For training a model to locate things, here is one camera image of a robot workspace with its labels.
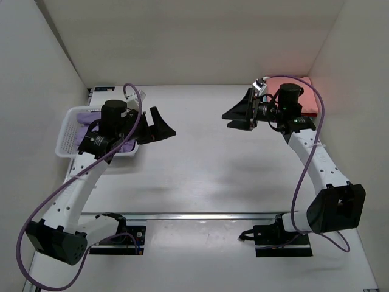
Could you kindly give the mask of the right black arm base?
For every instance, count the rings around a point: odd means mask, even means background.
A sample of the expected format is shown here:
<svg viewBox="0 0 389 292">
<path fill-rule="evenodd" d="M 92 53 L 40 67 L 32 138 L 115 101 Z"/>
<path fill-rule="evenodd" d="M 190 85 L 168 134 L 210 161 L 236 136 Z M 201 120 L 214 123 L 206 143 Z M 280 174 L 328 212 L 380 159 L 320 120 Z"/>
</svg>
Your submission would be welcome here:
<svg viewBox="0 0 389 292">
<path fill-rule="evenodd" d="M 276 215 L 271 224 L 253 225 L 252 229 L 243 231 L 238 240 L 253 241 L 257 258 L 313 256 L 308 235 L 286 231 L 281 215 Z"/>
</svg>

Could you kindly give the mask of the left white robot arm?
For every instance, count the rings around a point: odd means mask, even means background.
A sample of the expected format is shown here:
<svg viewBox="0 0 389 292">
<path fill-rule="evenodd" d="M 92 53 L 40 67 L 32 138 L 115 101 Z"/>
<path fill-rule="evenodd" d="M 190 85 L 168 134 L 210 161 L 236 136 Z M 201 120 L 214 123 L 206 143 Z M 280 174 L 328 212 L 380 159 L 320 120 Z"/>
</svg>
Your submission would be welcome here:
<svg viewBox="0 0 389 292">
<path fill-rule="evenodd" d="M 80 261 L 87 248 L 87 233 L 78 226 L 78 219 L 95 183 L 125 138 L 143 145 L 176 135 L 156 107 L 152 107 L 150 113 L 152 125 L 148 125 L 144 114 L 128 109 L 124 101 L 104 103 L 100 117 L 89 124 L 78 147 L 71 183 L 60 192 L 40 221 L 27 224 L 26 234 L 38 252 L 68 265 Z"/>
</svg>

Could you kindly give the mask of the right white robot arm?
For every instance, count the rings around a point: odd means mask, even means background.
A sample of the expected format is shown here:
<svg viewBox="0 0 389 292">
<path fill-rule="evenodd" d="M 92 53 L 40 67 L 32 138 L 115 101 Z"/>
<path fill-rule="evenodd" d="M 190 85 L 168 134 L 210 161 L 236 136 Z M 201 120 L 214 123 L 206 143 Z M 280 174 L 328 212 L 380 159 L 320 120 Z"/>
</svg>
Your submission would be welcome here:
<svg viewBox="0 0 389 292">
<path fill-rule="evenodd" d="M 319 141 L 320 127 L 302 114 L 299 97 L 304 89 L 295 83 L 283 83 L 269 94 L 264 81 L 255 82 L 234 107 L 222 115 L 228 127 L 252 131 L 258 122 L 267 122 L 280 133 L 304 165 L 299 186 L 308 176 L 315 198 L 306 210 L 291 210 L 276 220 L 272 229 L 275 241 L 287 243 L 298 234 L 340 232 L 358 227 L 366 192 L 353 184 L 335 165 Z"/>
</svg>

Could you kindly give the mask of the purple t shirt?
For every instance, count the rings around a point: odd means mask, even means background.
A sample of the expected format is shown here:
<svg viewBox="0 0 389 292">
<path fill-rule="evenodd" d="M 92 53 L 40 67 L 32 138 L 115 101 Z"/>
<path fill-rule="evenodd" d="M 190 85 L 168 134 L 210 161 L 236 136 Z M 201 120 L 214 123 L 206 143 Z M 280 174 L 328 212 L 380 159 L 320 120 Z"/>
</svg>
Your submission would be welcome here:
<svg viewBox="0 0 389 292">
<path fill-rule="evenodd" d="M 77 134 L 75 136 L 75 145 L 79 146 L 84 138 L 84 136 L 87 133 L 88 127 L 90 126 L 93 121 L 101 118 L 101 112 L 99 111 L 92 111 L 92 112 L 83 112 L 83 113 L 77 113 L 76 119 L 77 122 L 81 125 L 79 130 L 77 131 Z M 119 150 L 119 153 L 129 153 L 134 151 L 135 149 L 135 141 L 130 140 L 127 141 Z"/>
</svg>

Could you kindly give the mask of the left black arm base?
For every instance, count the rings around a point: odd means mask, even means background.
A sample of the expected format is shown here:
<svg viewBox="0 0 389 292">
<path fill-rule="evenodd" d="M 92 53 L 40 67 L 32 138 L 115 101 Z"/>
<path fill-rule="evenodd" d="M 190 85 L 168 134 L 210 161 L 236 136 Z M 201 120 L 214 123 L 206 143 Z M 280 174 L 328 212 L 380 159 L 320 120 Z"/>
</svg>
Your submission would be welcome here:
<svg viewBox="0 0 389 292">
<path fill-rule="evenodd" d="M 116 235 L 110 239 L 104 239 L 89 250 L 92 255 L 107 256 L 142 256 L 145 249 L 146 223 L 133 223 L 121 214 L 106 212 L 97 215 L 96 218 L 105 216 L 118 222 Z"/>
</svg>

